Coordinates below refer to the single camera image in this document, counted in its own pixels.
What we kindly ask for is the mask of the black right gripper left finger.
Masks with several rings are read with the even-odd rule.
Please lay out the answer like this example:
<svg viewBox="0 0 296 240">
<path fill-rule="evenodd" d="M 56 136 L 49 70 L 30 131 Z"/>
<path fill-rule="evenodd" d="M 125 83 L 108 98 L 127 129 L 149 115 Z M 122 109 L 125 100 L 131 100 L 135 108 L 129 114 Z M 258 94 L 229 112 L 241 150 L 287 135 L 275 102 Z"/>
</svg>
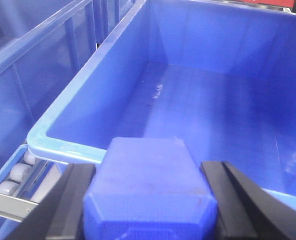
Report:
<svg viewBox="0 0 296 240">
<path fill-rule="evenodd" d="M 68 164 L 50 192 L 10 233 L 10 239 L 83 240 L 83 198 L 95 173 L 94 164 Z"/>
</svg>

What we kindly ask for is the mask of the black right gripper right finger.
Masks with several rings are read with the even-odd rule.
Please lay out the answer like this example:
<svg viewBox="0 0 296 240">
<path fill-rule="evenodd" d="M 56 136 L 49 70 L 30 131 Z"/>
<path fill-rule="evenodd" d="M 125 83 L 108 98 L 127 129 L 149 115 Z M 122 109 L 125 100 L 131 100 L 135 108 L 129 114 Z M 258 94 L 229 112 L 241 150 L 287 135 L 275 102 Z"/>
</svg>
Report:
<svg viewBox="0 0 296 240">
<path fill-rule="evenodd" d="M 217 240 L 296 240 L 296 210 L 260 188 L 226 161 L 200 170 L 217 201 Z"/>
</svg>

